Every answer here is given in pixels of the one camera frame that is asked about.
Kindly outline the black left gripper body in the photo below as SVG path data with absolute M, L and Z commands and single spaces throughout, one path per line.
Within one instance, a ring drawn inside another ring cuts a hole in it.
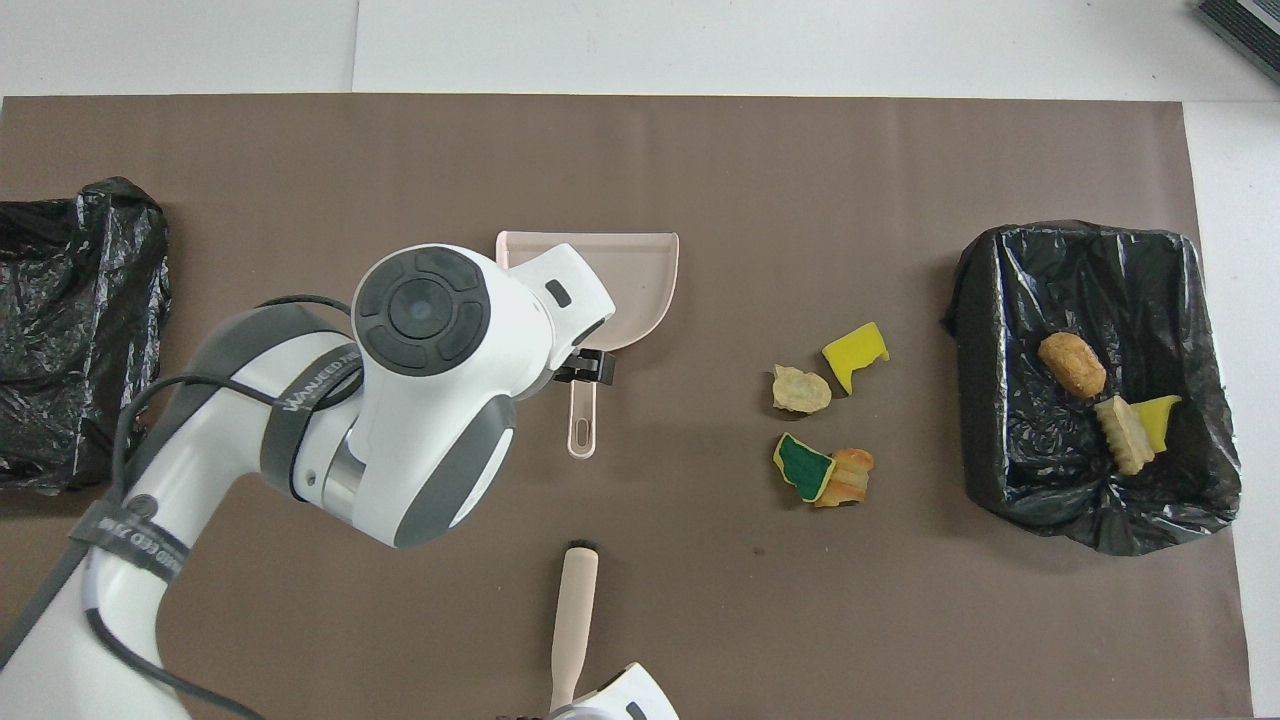
M 616 357 L 611 351 L 576 348 L 553 373 L 553 380 L 612 386 L 614 382 L 614 369 Z

